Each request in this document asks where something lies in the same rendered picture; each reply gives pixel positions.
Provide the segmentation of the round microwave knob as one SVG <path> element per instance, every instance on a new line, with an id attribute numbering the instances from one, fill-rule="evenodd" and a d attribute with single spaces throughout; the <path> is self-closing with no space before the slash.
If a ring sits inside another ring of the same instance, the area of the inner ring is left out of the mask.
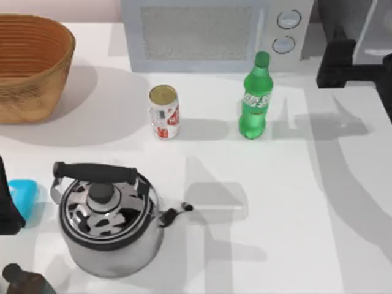
<path id="1" fill-rule="evenodd" d="M 296 46 L 294 38 L 283 36 L 273 41 L 272 49 L 275 53 L 284 55 L 291 52 Z"/>
<path id="2" fill-rule="evenodd" d="M 293 9 L 281 12 L 277 17 L 277 25 L 285 30 L 297 27 L 301 22 L 302 16 L 299 11 Z"/>

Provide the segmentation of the pale microwave oven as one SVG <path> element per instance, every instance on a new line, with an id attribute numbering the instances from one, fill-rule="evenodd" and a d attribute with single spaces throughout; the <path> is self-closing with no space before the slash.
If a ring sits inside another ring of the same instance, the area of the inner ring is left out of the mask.
<path id="1" fill-rule="evenodd" d="M 268 3 L 268 8 L 266 8 L 265 15 L 263 17 L 263 28 L 259 34 L 259 43 L 255 55 L 259 51 L 269 53 L 269 70 L 272 72 L 287 72 L 294 69 L 301 59 L 303 44 L 314 0 L 266 0 L 266 2 Z M 299 11 L 302 16 L 300 24 L 290 30 L 280 28 L 277 25 L 278 15 L 281 12 L 293 9 Z M 296 46 L 291 52 L 280 55 L 273 51 L 272 44 L 275 39 L 283 36 L 290 36 L 294 38 Z"/>

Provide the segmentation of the green bottle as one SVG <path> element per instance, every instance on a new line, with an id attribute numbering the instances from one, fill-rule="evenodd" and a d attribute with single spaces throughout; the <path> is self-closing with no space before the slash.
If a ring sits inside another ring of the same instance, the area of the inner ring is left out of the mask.
<path id="1" fill-rule="evenodd" d="M 274 87 L 269 65 L 270 54 L 259 51 L 255 55 L 252 70 L 244 79 L 239 131 L 243 137 L 250 140 L 260 137 L 265 131 L 266 114 Z"/>

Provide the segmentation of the microwave oven door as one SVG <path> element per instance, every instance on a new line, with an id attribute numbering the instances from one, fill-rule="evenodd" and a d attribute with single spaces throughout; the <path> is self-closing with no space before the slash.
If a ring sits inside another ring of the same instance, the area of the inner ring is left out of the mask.
<path id="1" fill-rule="evenodd" d="M 134 72 L 246 72 L 266 0 L 120 0 Z"/>

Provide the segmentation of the red and white can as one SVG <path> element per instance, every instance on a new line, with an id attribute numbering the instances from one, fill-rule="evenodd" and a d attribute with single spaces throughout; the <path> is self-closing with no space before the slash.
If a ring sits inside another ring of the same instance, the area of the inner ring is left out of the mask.
<path id="1" fill-rule="evenodd" d="M 149 92 L 149 114 L 157 138 L 174 138 L 180 127 L 179 100 L 175 88 L 170 85 L 153 87 Z"/>

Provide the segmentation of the brown woven basket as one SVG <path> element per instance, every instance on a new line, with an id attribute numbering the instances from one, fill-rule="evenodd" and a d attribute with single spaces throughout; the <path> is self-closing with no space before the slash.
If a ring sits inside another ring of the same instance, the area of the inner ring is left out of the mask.
<path id="1" fill-rule="evenodd" d="M 76 40 L 58 21 L 0 13 L 0 124 L 28 124 L 55 110 Z"/>

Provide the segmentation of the light blue cup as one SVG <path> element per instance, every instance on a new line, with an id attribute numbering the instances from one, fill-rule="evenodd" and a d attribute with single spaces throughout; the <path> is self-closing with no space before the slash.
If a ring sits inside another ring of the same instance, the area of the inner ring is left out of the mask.
<path id="1" fill-rule="evenodd" d="M 8 186 L 16 209 L 27 222 L 36 201 L 37 183 L 31 179 L 13 179 L 8 182 Z"/>

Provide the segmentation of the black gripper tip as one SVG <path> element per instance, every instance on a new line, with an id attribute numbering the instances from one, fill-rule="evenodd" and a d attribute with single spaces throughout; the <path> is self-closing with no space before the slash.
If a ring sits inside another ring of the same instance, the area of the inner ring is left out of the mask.
<path id="1" fill-rule="evenodd" d="M 0 236 L 16 235 L 25 225 L 26 221 L 13 203 L 0 156 Z"/>

